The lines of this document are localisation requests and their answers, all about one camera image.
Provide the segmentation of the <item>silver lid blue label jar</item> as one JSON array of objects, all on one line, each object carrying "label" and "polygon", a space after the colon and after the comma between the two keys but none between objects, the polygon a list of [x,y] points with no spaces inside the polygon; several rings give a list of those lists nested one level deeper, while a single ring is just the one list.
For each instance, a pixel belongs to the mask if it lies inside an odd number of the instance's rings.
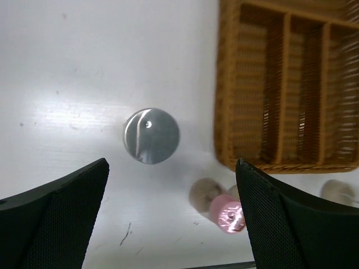
[{"label": "silver lid blue label jar", "polygon": [[159,108],[137,111],[123,125],[123,144],[135,160],[154,165],[169,159],[180,141],[177,121]]}]

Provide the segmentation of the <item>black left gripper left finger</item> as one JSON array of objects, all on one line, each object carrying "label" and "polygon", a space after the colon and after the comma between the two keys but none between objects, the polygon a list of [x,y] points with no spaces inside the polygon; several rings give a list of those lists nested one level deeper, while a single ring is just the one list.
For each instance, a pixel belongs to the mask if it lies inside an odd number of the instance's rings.
[{"label": "black left gripper left finger", "polygon": [[101,158],[1,199],[1,268],[81,268],[108,175]]}]

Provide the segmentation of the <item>pink lid spice bottle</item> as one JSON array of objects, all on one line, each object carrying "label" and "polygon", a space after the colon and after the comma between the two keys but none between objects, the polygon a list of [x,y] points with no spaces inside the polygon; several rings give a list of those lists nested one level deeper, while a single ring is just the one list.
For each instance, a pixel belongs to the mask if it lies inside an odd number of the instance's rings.
[{"label": "pink lid spice bottle", "polygon": [[236,234],[245,228],[239,196],[233,196],[216,180],[212,178],[197,180],[191,186],[188,198],[191,206],[199,214],[223,232]]}]

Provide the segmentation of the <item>yellow lid spice bottle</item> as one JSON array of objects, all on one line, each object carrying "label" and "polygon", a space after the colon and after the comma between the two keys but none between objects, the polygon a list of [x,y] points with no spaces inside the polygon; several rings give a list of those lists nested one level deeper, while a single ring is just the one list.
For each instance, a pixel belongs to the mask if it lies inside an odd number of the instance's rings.
[{"label": "yellow lid spice bottle", "polygon": [[328,201],[358,208],[358,184],[335,179],[328,180],[321,188],[320,197]]}]

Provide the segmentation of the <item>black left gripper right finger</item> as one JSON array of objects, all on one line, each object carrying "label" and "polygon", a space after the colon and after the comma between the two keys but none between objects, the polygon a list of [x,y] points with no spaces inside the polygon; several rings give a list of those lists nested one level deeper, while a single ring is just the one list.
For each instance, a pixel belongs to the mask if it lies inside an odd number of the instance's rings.
[{"label": "black left gripper right finger", "polygon": [[313,196],[243,159],[236,181],[257,268],[358,268],[358,209]]}]

